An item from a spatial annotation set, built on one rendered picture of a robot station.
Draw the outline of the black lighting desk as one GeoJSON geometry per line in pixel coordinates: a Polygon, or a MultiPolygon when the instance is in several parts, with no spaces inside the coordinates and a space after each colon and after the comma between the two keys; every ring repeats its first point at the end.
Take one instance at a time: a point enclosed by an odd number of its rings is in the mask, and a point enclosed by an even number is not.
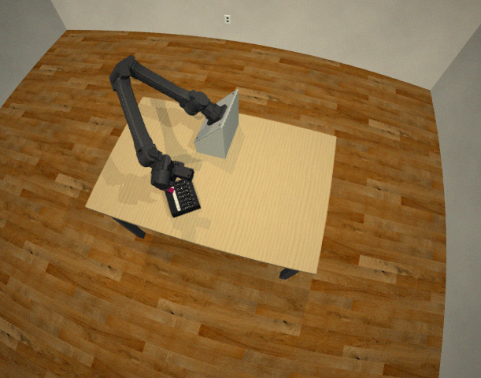
{"type": "Polygon", "coordinates": [[[171,188],[175,188],[173,194],[165,191],[165,195],[174,218],[201,209],[192,181],[177,180],[171,188]]]}

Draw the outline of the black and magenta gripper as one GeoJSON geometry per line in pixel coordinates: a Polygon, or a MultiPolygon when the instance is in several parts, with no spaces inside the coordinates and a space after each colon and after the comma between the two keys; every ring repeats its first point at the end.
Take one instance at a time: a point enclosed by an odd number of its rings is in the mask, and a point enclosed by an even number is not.
{"type": "MultiPolygon", "coordinates": [[[[179,162],[179,165],[184,166],[184,163],[183,163],[183,162],[180,162],[180,161],[177,161],[177,162],[179,162]]],[[[171,187],[174,187],[174,186],[173,186],[174,183],[175,183],[175,182],[170,181],[170,184],[169,184],[170,188],[169,188],[169,189],[166,189],[166,190],[163,190],[163,191],[167,191],[167,192],[173,194],[173,191],[175,190],[175,188],[171,188],[171,187]]]]}

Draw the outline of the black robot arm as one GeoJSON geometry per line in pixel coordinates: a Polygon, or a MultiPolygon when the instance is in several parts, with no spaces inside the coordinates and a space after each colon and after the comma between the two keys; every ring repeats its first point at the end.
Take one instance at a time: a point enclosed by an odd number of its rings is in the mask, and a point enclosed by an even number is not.
{"type": "Polygon", "coordinates": [[[172,161],[167,154],[163,156],[150,138],[135,100],[129,77],[140,80],[173,98],[188,115],[194,116],[201,112],[208,119],[208,126],[221,120],[228,106],[213,104],[201,91],[189,91],[175,85],[139,64],[132,55],[118,62],[109,77],[112,89],[117,92],[128,123],[139,164],[152,168],[151,185],[166,190],[169,189],[170,181],[176,182],[177,177],[188,183],[191,182],[194,178],[194,169],[179,165],[177,161],[172,161]]]}

